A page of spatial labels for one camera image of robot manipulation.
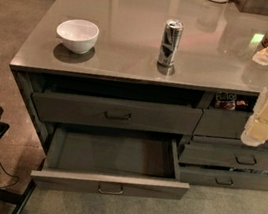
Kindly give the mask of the yellowish translucent gripper fingers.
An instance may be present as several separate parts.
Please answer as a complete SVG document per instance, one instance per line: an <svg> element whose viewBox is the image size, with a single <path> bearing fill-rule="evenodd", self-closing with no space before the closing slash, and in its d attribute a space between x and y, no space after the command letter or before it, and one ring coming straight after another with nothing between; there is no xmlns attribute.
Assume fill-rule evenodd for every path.
<svg viewBox="0 0 268 214"><path fill-rule="evenodd" d="M254 117L250 117L241 133L241 141L245 145L260 146L268 140L268 125L260 123Z"/></svg>

